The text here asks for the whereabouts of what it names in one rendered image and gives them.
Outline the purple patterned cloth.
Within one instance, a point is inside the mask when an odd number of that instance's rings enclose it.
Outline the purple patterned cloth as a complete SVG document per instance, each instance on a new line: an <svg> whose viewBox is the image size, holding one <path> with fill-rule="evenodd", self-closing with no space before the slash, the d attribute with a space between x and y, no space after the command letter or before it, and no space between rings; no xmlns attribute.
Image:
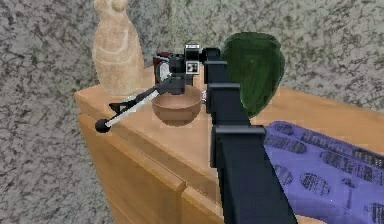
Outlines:
<svg viewBox="0 0 384 224"><path fill-rule="evenodd" d="M384 224L384 156L275 121L264 147L294 213L326 224Z"/></svg>

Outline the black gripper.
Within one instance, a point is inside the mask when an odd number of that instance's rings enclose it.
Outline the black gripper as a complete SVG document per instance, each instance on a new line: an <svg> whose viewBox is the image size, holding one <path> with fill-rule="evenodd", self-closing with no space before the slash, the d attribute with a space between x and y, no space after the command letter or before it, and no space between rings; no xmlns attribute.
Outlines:
<svg viewBox="0 0 384 224"><path fill-rule="evenodd" d="M110 103L109 107L116 113L111 119L100 119L95 123L95 129L99 133L107 133L111 127L125 117L135 113L159 94L169 93L182 95L187 85L186 60L183 54L171 54L169 57L169 69L171 75L141 93L131 95L122 102Z"/></svg>

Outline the beige stone statue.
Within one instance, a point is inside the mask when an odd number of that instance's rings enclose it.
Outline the beige stone statue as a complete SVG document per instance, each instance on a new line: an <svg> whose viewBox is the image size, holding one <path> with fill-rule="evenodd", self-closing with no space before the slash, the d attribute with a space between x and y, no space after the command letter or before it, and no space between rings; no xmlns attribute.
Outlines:
<svg viewBox="0 0 384 224"><path fill-rule="evenodd" d="M141 87L144 59L135 26L127 16L129 0L94 0L100 21L94 34L92 59L104 91L130 95Z"/></svg>

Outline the dark green vase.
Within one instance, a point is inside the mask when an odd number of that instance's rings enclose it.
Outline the dark green vase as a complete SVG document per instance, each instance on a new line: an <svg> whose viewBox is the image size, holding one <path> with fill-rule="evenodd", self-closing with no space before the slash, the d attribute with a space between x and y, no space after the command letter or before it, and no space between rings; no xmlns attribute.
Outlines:
<svg viewBox="0 0 384 224"><path fill-rule="evenodd" d="M250 118L274 96L284 75L281 44L270 34L239 32L229 36L221 50L232 82L240 84L241 103Z"/></svg>

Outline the light wooden dresser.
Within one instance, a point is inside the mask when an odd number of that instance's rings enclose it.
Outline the light wooden dresser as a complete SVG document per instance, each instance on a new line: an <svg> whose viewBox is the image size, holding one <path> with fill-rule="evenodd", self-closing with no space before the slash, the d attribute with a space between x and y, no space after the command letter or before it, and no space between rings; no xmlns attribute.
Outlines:
<svg viewBox="0 0 384 224"><path fill-rule="evenodd" d="M225 224L218 173L210 166L211 119L181 127L145 107L99 133L111 115L100 86L75 95L79 125L116 224ZM250 123L285 121L384 156L384 114L280 88ZM295 214L298 224L326 224Z"/></svg>

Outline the brown wooden bowl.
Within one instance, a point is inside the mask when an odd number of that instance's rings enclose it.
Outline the brown wooden bowl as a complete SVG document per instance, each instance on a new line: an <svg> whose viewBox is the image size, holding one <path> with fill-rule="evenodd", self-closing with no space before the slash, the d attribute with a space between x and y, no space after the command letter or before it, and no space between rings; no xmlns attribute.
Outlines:
<svg viewBox="0 0 384 224"><path fill-rule="evenodd" d="M201 111L202 92L186 86L181 95L164 93L152 100L152 109L158 119L168 126L185 126Z"/></svg>

